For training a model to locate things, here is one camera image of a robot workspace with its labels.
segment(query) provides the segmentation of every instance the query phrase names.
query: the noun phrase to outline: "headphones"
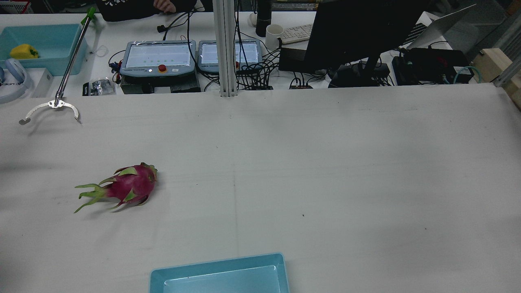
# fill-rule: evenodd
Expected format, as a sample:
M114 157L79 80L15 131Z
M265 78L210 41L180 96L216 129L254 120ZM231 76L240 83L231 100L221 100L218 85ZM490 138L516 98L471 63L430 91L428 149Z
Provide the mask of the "headphones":
M27 74L26 69L20 64L20 61L14 58L7 59L5 60L5 67L7 70L9 70L12 76L22 84L21 87L19 87L19 89L15 92L6 95L0 95L0 104L16 100L17 98L21 97L32 85L31 77ZM0 67L0 83L3 82L5 82L5 74L4 69Z

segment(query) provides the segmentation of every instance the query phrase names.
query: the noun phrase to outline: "person's hand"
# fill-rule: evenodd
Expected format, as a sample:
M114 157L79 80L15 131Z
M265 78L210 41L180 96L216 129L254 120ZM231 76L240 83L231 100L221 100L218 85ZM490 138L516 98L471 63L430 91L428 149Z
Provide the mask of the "person's hand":
M154 0L154 7L163 12L176 12L176 7L170 0Z

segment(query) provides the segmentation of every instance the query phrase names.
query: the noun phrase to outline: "touchscreen display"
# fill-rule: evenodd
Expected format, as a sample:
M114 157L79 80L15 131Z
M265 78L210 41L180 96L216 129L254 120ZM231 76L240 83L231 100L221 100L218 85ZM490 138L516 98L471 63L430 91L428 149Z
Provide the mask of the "touchscreen display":
M137 44L130 47L126 68L148 66L189 66L188 44Z
M201 64L217 64L219 61L217 60L217 44L216 43L207 43L203 44L202 47L202 58ZM235 60L239 63L259 63L258 60L258 51L257 51L257 43L256 42L243 42L242 48L241 45L235 44Z

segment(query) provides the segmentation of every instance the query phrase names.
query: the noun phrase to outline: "green handle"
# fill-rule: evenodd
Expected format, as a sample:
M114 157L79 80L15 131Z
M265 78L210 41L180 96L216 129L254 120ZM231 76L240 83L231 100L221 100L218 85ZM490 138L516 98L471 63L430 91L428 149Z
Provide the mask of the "green handle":
M87 18L90 18L91 20L96 19L96 16L94 15L94 13L96 13L96 8L94 8L94 7L89 8L89 10L87 11L87 16L85 16L85 18L81 21L81 24L84 25L85 22L87 21Z

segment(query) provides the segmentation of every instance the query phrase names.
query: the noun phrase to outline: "white keyboard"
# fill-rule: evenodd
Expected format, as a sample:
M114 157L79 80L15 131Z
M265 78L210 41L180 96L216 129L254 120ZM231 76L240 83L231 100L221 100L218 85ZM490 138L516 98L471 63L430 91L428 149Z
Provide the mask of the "white keyboard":
M312 28L313 24L284 29L284 33L281 37L282 44L291 44L309 40Z

